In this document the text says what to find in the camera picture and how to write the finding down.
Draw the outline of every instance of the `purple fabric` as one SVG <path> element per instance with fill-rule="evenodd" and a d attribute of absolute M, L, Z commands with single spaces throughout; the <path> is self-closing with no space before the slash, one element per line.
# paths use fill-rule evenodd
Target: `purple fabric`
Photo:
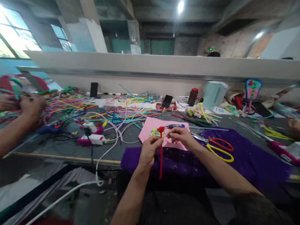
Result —
<path fill-rule="evenodd" d="M 216 131 L 209 130 L 201 133 L 205 138 L 221 138 L 234 147 L 234 151 L 230 152 L 234 157 L 234 162 L 229 163 L 234 169 L 242 174 L 250 183 L 252 183 L 261 192 L 269 192 L 273 190 L 277 193 L 278 184 L 289 178 L 292 166 L 282 162 L 260 147 L 256 146 L 248 139 L 239 135 L 235 130 Z M 121 168 L 133 173 L 138 165 L 139 156 L 142 147 L 126 148 L 121 160 Z M 229 158 L 225 154 L 215 151 L 223 158 Z M 159 172 L 159 156 L 156 155 L 155 163 L 152 167 L 152 173 Z M 189 151 L 182 151 L 175 148 L 163 149 L 163 168 L 162 178 L 176 175 L 180 177 L 190 177 L 203 179 L 207 181 L 212 179 L 206 168 L 200 161 Z"/>

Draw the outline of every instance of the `red scissors handle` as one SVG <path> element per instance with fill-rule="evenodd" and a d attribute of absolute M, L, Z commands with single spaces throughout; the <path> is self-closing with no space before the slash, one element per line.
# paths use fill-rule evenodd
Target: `red scissors handle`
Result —
<path fill-rule="evenodd" d="M 234 148 L 232 147 L 232 145 L 229 144 L 227 141 L 224 141 L 223 139 L 220 139 L 220 138 L 209 138 L 208 140 L 209 140 L 210 142 L 216 144 L 217 146 L 219 146 L 219 147 L 221 147 L 221 148 L 223 148 L 223 149 L 229 151 L 229 152 L 233 152 L 233 151 L 234 151 Z M 216 142 L 216 141 L 221 141 L 221 142 L 225 143 L 226 145 L 228 145 L 230 148 L 228 148 L 228 147 L 226 147 L 226 146 L 224 146 L 224 145 L 221 145 L 221 144 L 219 144 L 219 143 Z"/>

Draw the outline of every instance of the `window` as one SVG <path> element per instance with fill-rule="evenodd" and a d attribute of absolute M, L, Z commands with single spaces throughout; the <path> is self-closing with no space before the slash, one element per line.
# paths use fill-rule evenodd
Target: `window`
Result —
<path fill-rule="evenodd" d="M 60 41 L 63 49 L 67 52 L 76 51 L 75 46 L 68 41 L 67 35 L 63 28 L 51 24 L 56 37 Z"/>
<path fill-rule="evenodd" d="M 0 5 L 0 57 L 29 59 L 24 50 L 41 51 L 21 15 Z"/>

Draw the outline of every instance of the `scissors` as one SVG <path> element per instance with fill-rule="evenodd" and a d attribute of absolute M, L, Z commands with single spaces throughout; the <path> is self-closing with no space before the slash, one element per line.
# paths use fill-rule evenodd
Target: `scissors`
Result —
<path fill-rule="evenodd" d="M 223 161 L 225 161 L 225 162 L 227 162 L 227 163 L 232 163 L 232 162 L 234 161 L 234 158 L 233 158 L 233 156 L 232 156 L 231 154 L 229 154 L 228 152 L 226 152 L 226 151 L 224 151 L 224 150 L 222 150 L 222 149 L 220 149 L 220 148 L 218 148 L 218 147 L 215 147 L 215 146 L 209 144 L 209 142 L 212 142 L 212 143 L 216 144 L 217 146 L 219 146 L 219 147 L 221 147 L 221 148 L 223 148 L 223 149 L 225 149 L 225 150 L 227 150 L 227 151 L 229 151 L 229 152 L 233 152 L 233 151 L 234 151 L 234 148 L 233 148 L 232 145 L 229 144 L 227 141 L 225 141 L 225 140 L 223 140 L 223 139 L 220 139 L 220 138 L 203 138 L 203 137 L 200 137 L 199 135 L 196 135 L 196 134 L 193 133 L 193 132 L 191 132 L 191 134 L 193 135 L 193 137 L 197 138 L 198 140 L 205 142 L 205 143 L 206 143 L 206 147 L 207 147 L 214 155 L 216 155 L 217 157 L 219 157 L 221 160 L 223 160 Z M 224 143 L 225 143 L 226 145 L 228 145 L 230 148 L 228 148 L 228 147 L 226 147 L 226 146 L 224 146 L 224 145 L 221 145 L 221 144 L 219 144 L 219 143 L 216 142 L 216 141 L 224 142 Z M 218 151 L 220 151 L 220 152 L 222 152 L 222 153 L 228 155 L 228 156 L 230 157 L 230 159 L 224 159 L 224 158 L 222 158 L 221 156 L 217 155 L 217 154 L 213 151 L 213 149 L 218 150 Z"/>

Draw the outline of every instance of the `black shirt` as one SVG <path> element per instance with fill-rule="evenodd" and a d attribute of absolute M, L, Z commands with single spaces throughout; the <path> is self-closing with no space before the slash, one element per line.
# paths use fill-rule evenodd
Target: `black shirt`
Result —
<path fill-rule="evenodd" d="M 293 224 L 288 215 L 278 210 L 262 195 L 241 194 L 233 198 L 237 216 L 230 225 Z M 146 192 L 139 224 L 155 225 L 220 225 L 211 207 L 189 194 Z"/>

